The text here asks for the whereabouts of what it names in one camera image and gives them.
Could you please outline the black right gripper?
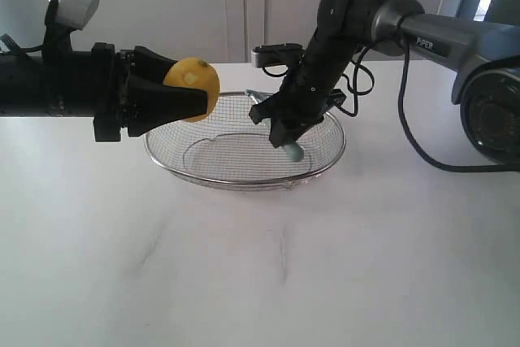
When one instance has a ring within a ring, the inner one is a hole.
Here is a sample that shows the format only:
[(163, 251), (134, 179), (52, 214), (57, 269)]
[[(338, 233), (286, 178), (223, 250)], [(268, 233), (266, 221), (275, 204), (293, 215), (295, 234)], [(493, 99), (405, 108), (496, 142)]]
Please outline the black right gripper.
[(323, 122), (327, 100), (349, 63), (349, 38), (315, 33), (299, 64), (288, 68), (288, 79), (274, 93), (255, 103), (254, 124), (271, 120), (269, 141), (274, 148), (295, 143)]

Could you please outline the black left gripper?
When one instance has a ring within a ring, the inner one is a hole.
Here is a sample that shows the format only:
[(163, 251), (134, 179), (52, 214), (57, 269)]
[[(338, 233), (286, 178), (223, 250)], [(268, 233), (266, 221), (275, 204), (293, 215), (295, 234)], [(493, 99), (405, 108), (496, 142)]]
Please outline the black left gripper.
[(144, 46), (116, 52), (105, 42), (96, 42), (91, 55), (100, 77), (93, 117), (96, 142), (120, 142), (125, 128), (130, 137), (140, 137), (206, 113), (206, 91), (156, 84), (163, 82), (176, 60)]

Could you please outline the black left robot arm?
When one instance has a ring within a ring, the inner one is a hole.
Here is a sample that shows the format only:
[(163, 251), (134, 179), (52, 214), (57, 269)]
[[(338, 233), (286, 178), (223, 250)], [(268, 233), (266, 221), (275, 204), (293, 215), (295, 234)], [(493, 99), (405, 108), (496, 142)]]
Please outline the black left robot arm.
[(1, 56), (1, 115), (88, 117), (97, 142), (119, 142), (123, 130), (140, 137), (206, 112), (206, 91), (163, 83), (174, 63), (144, 46), (116, 51), (102, 42), (90, 51), (55, 46), (42, 57), (15, 49)]

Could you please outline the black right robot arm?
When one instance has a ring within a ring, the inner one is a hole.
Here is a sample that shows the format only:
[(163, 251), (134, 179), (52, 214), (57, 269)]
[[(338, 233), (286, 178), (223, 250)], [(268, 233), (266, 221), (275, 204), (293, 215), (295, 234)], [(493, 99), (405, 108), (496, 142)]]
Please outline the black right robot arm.
[(284, 65), (279, 91), (250, 109), (255, 123), (271, 122), (270, 142), (297, 141), (341, 108), (338, 81), (345, 69), (362, 66), (367, 52), (408, 59), (412, 53), (456, 74), (451, 101), (460, 109), (466, 137), (488, 159), (482, 166), (441, 163), (425, 150), (433, 167), (460, 173), (519, 169), (519, 29), (513, 25), (427, 14), (416, 0), (321, 0), (307, 46), (283, 44), (253, 50), (258, 68)]

